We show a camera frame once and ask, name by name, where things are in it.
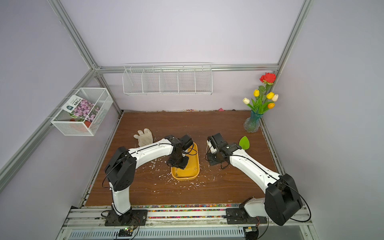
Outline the yellow plastic storage box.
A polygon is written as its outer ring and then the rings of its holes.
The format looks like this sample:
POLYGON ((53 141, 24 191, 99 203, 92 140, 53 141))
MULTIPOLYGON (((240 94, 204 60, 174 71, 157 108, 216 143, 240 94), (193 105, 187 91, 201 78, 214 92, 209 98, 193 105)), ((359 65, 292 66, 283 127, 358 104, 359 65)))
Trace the yellow plastic storage box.
POLYGON ((188 151, 189 161, 185 169, 171 168, 171 174, 175 180, 191 181, 197 178, 200 173, 199 152, 196 143, 191 146, 188 151))

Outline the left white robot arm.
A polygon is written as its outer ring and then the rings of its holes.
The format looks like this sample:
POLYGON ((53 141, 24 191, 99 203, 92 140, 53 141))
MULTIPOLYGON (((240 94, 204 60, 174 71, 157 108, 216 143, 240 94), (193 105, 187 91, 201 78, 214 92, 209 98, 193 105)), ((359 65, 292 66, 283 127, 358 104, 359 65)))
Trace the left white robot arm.
POLYGON ((105 168, 106 180, 113 196, 113 211, 118 216, 123 216, 132 210, 130 186, 137 168, 157 158, 168 156, 169 167, 183 170, 188 164, 188 154, 193 147, 194 142, 190 136, 176 138, 170 135, 144 147, 118 148, 105 168))

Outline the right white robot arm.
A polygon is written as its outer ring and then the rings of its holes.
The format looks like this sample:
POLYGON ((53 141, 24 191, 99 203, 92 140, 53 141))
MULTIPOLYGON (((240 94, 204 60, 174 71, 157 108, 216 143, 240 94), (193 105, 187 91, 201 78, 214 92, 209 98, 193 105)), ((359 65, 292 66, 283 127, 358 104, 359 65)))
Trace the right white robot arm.
POLYGON ((207 145, 207 160, 211 165, 228 163, 248 176, 265 194, 263 201, 251 197, 243 203, 241 209, 248 217, 268 217, 279 226, 283 226, 289 220, 305 223, 312 219, 310 208, 308 219, 294 219, 294 215, 307 202, 299 193, 292 176, 280 175, 268 169, 252 158, 240 145, 228 144, 220 133, 208 137, 207 145))

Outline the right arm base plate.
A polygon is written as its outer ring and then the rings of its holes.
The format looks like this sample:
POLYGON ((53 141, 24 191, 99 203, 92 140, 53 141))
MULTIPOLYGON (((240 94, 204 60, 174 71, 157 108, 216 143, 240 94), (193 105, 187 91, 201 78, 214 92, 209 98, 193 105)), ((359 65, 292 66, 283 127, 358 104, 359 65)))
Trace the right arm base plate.
POLYGON ((225 219, 228 225, 259 225, 267 223, 266 217, 251 217, 245 210, 240 208, 227 208, 225 219))

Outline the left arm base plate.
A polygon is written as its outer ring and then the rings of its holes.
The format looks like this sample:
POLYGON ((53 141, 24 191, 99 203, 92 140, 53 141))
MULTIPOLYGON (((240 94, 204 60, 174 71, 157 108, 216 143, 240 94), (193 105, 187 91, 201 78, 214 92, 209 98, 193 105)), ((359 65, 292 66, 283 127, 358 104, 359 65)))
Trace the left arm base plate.
POLYGON ((106 217, 105 226, 144 226, 147 221, 147 216, 147 210, 129 210, 121 216, 119 216, 114 210, 110 210, 106 217))

